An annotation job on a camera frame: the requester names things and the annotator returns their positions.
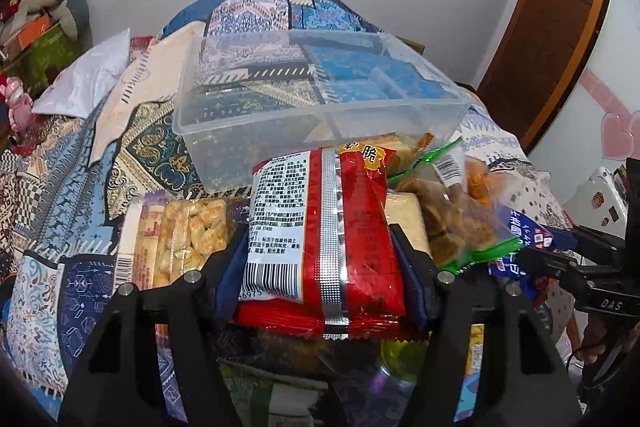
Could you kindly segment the yellow rice cracker packet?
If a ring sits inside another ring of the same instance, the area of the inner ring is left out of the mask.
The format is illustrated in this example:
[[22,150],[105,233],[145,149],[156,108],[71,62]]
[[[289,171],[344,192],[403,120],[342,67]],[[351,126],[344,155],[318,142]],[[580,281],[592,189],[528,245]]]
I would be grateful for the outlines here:
[[164,287],[202,269],[235,229],[228,198],[174,199],[159,191],[129,205],[116,254],[114,287]]

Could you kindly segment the brown wooden door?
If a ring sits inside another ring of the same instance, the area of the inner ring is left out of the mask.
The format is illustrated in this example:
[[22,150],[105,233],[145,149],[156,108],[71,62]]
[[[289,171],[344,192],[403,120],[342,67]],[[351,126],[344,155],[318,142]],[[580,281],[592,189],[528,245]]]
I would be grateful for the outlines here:
[[530,152],[582,73],[608,0],[518,0],[478,93]]

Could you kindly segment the red snack packet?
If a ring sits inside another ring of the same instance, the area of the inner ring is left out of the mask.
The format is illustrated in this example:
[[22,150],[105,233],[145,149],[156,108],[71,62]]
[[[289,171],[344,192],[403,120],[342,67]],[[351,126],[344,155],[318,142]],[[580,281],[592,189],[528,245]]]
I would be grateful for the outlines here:
[[352,142],[254,167],[236,323],[303,338],[399,332],[404,281],[385,214],[395,156]]

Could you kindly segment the green brown snack bag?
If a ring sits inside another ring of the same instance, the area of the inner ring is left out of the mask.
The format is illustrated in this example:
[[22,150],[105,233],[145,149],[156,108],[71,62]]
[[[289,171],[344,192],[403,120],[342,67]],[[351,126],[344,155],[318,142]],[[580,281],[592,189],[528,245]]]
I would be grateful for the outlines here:
[[491,199],[486,178],[482,168],[471,167],[458,138],[388,179],[394,192],[416,195],[437,268],[458,274],[523,246],[499,217],[501,207]]

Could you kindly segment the clear plastic storage box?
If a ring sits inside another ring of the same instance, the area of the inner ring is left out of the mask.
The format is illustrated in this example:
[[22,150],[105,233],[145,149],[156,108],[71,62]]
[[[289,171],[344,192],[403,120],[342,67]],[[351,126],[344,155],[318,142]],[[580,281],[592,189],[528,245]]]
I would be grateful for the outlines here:
[[196,37],[172,130],[205,190],[250,185],[265,159],[395,133],[444,144],[471,100],[386,32],[281,30]]

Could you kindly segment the pile of clothes and boxes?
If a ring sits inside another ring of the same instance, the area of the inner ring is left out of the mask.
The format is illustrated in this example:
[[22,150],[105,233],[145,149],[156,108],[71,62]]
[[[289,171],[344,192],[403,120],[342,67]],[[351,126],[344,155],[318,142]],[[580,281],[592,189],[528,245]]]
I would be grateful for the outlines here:
[[82,51],[87,0],[1,0],[1,78],[38,96]]

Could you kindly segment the beige wafer biscuit packet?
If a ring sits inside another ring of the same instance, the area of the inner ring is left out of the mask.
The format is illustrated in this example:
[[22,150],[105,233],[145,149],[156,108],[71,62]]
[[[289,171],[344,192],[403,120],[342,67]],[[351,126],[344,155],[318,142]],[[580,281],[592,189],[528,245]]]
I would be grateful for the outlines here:
[[399,225],[411,246],[431,254],[419,199],[412,193],[390,193],[386,197],[385,216],[389,225]]

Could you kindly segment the patchwork patterned bed quilt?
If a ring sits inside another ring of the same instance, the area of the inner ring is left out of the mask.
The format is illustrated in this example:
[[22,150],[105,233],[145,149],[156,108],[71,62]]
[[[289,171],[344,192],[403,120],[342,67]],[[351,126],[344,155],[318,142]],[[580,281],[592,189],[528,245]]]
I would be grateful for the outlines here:
[[189,39],[197,32],[370,31],[341,0],[198,0],[132,60],[96,113],[54,117],[27,152],[1,156],[2,424],[53,421],[67,374],[112,289],[112,248],[137,196],[200,196],[171,131]]

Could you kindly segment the white pillow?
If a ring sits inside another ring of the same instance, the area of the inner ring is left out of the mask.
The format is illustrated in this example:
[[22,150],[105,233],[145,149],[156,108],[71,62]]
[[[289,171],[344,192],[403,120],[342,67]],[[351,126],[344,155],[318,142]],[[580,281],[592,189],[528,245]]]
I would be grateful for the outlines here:
[[130,29],[94,46],[56,77],[34,102],[32,113],[87,118],[114,88],[129,53]]

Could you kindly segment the pink plush toy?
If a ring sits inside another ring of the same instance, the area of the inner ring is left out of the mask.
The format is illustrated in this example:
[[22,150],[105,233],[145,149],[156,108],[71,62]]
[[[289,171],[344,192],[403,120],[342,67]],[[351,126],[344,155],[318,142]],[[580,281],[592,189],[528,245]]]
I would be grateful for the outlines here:
[[15,134],[24,134],[32,127],[32,106],[34,102],[24,90],[23,81],[9,77],[1,86],[1,96],[8,106],[9,123]]

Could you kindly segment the blue white snack packet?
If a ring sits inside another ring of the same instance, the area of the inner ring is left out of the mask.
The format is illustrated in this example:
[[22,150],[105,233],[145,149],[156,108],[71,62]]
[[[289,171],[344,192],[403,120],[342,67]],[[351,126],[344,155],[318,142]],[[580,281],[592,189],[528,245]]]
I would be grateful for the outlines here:
[[497,210],[499,221],[516,237],[521,246],[509,254],[491,261],[488,272],[494,277],[505,277],[509,281],[518,282],[530,301],[541,297],[549,286],[550,280],[534,277],[524,270],[523,262],[518,260],[520,251],[526,248],[538,249],[545,253],[566,253],[577,246],[573,233],[540,225],[521,211],[502,206]]

